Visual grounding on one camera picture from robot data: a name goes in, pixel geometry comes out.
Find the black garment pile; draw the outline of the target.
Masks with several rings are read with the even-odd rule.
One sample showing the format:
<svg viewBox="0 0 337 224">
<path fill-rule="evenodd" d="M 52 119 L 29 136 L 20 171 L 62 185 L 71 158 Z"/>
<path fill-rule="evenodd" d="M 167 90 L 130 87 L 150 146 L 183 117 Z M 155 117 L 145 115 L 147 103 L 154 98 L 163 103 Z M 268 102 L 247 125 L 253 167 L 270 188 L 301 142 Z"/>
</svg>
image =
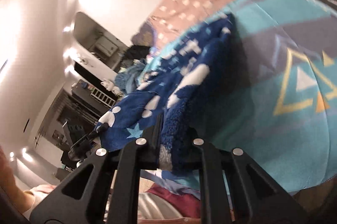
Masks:
<svg viewBox="0 0 337 224">
<path fill-rule="evenodd" d="M 144 45 L 133 45 L 129 47 L 122 56 L 122 62 L 145 59 L 151 47 Z"/>
</svg>

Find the dark shelf unit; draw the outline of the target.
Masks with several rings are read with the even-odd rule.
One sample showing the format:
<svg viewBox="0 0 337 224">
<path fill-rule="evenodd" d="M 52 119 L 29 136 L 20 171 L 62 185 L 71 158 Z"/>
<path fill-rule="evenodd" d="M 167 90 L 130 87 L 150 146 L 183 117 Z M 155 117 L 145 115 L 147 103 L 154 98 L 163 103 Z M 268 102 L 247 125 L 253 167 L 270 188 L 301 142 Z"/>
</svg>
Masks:
<svg viewBox="0 0 337 224">
<path fill-rule="evenodd" d="M 77 12 L 64 29 L 70 42 L 63 53 L 64 83 L 56 88 L 35 137 L 35 151 L 56 168 L 62 168 L 63 152 L 68 149 L 63 130 L 65 122 L 91 130 L 116 96 L 102 83 L 114 81 L 127 45 L 84 12 Z"/>
</svg>

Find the blue fleece garment white patches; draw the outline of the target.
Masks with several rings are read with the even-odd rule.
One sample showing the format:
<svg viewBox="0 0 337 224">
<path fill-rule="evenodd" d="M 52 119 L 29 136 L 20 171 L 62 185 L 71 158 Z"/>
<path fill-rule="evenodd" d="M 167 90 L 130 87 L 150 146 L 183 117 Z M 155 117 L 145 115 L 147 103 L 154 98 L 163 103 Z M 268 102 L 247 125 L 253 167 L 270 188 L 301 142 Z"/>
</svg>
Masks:
<svg viewBox="0 0 337 224">
<path fill-rule="evenodd" d="M 100 137 L 102 147 L 109 152 L 122 149 L 161 115 L 159 165 L 180 170 L 191 147 L 191 121 L 221 87 L 235 28 L 233 14 L 221 13 L 183 35 L 160 57 L 148 79 L 99 119 L 98 125 L 108 124 Z"/>
</svg>

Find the turquoise grey patterned bedspread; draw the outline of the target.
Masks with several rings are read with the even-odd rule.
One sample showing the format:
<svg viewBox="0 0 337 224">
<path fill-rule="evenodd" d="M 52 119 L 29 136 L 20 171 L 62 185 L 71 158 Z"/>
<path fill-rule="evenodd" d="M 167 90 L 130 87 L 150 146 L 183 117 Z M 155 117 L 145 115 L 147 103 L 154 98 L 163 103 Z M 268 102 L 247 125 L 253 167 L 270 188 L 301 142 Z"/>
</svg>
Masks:
<svg viewBox="0 0 337 224">
<path fill-rule="evenodd" d="M 336 176 L 336 2 L 234 0 L 222 12 L 236 23 L 229 62 L 193 127 L 290 193 Z"/>
</svg>

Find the purple patterned pillow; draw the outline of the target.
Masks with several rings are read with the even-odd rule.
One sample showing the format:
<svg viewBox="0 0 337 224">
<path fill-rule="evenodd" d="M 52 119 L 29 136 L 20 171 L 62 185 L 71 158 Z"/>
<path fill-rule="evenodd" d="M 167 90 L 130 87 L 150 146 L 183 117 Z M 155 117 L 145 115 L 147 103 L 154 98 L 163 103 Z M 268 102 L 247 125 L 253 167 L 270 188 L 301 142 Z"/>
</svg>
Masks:
<svg viewBox="0 0 337 224">
<path fill-rule="evenodd" d="M 133 45 L 141 45 L 152 47 L 155 43 L 155 31 L 149 22 L 144 22 L 139 31 L 132 36 L 131 42 Z"/>
</svg>

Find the teal blue blanket heap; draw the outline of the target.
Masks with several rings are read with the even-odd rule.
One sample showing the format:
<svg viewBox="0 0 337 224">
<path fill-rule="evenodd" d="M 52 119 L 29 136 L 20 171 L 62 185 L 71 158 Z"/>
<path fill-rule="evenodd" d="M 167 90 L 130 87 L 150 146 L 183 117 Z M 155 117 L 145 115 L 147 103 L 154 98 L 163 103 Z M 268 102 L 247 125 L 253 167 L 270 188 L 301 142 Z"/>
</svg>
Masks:
<svg viewBox="0 0 337 224">
<path fill-rule="evenodd" d="M 124 72 L 116 75 L 114 84 L 123 94 L 134 92 L 140 85 L 138 78 L 146 67 L 144 59 L 137 60 L 132 66 L 127 68 Z"/>
</svg>

